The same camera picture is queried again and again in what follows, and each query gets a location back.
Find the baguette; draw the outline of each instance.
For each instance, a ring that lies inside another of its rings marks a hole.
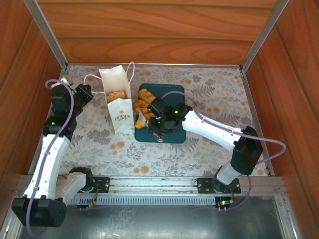
[[[115,92],[109,93],[106,96],[106,102],[110,103],[110,102],[117,100],[117,99],[125,99],[125,97],[126,97],[126,94],[123,90],[115,91]]]

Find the croissant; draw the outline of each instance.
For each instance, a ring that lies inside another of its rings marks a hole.
[[[142,114],[147,114],[150,112],[148,109],[148,106],[149,106],[149,103],[146,100],[140,99],[134,103],[133,110],[137,115],[140,112],[142,112]]]
[[[146,100],[147,102],[151,103],[153,100],[155,100],[155,96],[149,92],[147,89],[140,89],[139,91],[139,97],[141,99]]]
[[[151,117],[155,117],[155,115],[153,113],[147,113],[147,114],[144,114],[144,117],[146,120],[148,120],[149,118]],[[142,122],[140,121],[140,119],[138,119],[135,123],[135,127],[136,128],[143,128],[145,127],[146,125],[145,124],[142,124]]]

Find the white arm segment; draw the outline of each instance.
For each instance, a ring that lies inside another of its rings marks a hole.
[[[56,198],[62,198],[62,202],[68,206],[74,195],[84,188],[86,175],[84,173],[70,173],[63,183],[56,188]]]
[[[220,122],[217,122],[213,119],[207,118],[203,116],[206,120],[211,121],[215,124],[218,124],[219,126],[231,129],[234,132],[241,133],[240,128],[234,128],[227,126],[225,124],[222,124]],[[205,138],[208,138],[224,148],[226,148],[228,151],[233,152],[233,149],[235,147],[234,141],[238,141],[240,136],[234,135],[231,133],[228,133],[222,129],[219,129],[217,127],[214,127],[208,123],[202,122],[201,119],[198,118],[196,113],[194,111],[189,111],[187,115],[185,116],[185,121],[182,122],[183,129],[188,132],[194,132],[199,135],[204,136]]]
[[[225,185],[229,185],[235,178],[239,177],[241,173],[237,172],[231,166],[230,162],[222,166],[217,174],[217,179]]]
[[[41,162],[44,157],[44,153],[47,150],[52,139],[55,137],[55,134],[48,134],[43,137],[42,140],[42,150],[38,164],[36,165],[35,172],[33,174],[32,180],[24,192],[24,195],[27,195],[28,198],[31,197],[33,189],[35,187],[36,180],[39,175],[39,170]],[[65,150],[69,146],[70,140],[67,137],[58,137],[54,142],[53,146],[50,149],[50,152],[46,158],[41,181],[39,184],[39,190],[35,194],[35,198],[41,198],[42,195],[45,195],[47,199],[55,199],[55,187],[56,180],[58,177],[62,157]]]

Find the metal corner post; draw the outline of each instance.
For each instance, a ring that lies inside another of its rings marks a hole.
[[[38,25],[40,31],[42,32],[45,40],[47,41],[48,45],[50,46],[53,54],[55,55],[57,61],[59,62],[61,68],[66,70],[68,66],[68,62],[66,57],[63,54],[63,51],[56,40],[49,23],[45,19],[45,16],[36,0],[24,0],[25,5],[29,9],[33,19],[35,20],[36,24]]]
[[[253,59],[257,55],[260,47],[262,46],[262,44],[266,40],[269,32],[271,31],[271,29],[273,28],[273,26],[277,22],[279,16],[281,15],[283,10],[285,9],[288,2],[289,2],[289,0],[278,0],[275,8],[270,13],[270,16],[269,16],[266,24],[264,25],[264,27],[262,28],[262,30],[258,34],[256,40],[254,41],[253,45],[251,46],[243,64],[242,64],[242,72],[243,73],[247,72],[251,62],[253,61]]]

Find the black bracket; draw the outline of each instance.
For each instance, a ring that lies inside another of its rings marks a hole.
[[[214,186],[214,178],[197,178],[197,189],[199,194],[212,194],[212,193],[241,193],[239,179],[234,179],[223,192],[219,192]]]
[[[84,191],[81,189],[78,193],[96,193],[97,185],[99,187],[99,193],[109,193],[110,178],[107,177],[93,177],[93,187]]]

